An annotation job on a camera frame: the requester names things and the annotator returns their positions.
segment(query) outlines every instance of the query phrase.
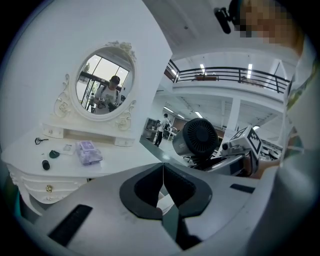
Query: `black fan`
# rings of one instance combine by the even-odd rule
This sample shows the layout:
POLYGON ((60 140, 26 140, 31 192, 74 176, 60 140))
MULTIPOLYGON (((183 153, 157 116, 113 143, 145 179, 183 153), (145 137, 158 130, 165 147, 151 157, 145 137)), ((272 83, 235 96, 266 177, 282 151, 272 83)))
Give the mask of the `black fan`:
POLYGON ((217 144, 218 136, 215 128, 203 118, 187 122, 172 142, 179 156, 199 159, 211 156, 217 144))

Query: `black bottle cap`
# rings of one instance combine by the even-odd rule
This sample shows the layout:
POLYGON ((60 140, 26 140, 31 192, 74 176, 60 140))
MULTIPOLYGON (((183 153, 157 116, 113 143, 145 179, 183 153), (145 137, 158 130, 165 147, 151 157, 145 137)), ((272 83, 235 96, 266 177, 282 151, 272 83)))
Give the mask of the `black bottle cap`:
POLYGON ((49 164, 48 160, 42 161, 42 168, 45 169, 46 171, 50 169, 50 164, 49 164))

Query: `fan grille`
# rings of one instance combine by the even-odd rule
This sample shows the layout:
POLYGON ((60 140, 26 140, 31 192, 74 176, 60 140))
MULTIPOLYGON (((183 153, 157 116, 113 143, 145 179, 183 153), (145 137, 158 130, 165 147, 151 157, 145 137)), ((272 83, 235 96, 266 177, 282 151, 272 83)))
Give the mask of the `fan grille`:
POLYGON ((211 125, 205 121, 200 120, 192 123, 187 130, 187 135, 190 139, 190 142, 194 149, 199 151, 200 153, 204 153, 208 150, 210 150, 217 141, 217 136, 211 125), (200 140, 199 133, 206 133, 207 139, 205 141, 200 140))

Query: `black pants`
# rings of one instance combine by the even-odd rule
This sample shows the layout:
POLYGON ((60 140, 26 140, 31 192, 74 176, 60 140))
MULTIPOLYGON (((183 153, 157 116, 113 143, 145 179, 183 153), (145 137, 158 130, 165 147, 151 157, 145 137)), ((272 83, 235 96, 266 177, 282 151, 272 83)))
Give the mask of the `black pants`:
POLYGON ((162 141, 162 131, 158 131, 158 136, 156 137, 156 141, 154 145, 159 147, 161 141, 162 141))

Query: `handrail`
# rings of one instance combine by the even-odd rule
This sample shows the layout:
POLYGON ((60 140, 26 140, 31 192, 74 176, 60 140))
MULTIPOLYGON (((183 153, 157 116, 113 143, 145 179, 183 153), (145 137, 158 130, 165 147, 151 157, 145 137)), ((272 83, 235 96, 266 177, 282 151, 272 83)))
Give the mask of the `handrail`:
POLYGON ((281 94, 285 92, 290 83, 289 80, 278 75, 243 67, 212 66, 179 70, 172 60, 169 61, 164 73, 173 83, 185 81, 234 81, 240 84, 266 88, 281 94))

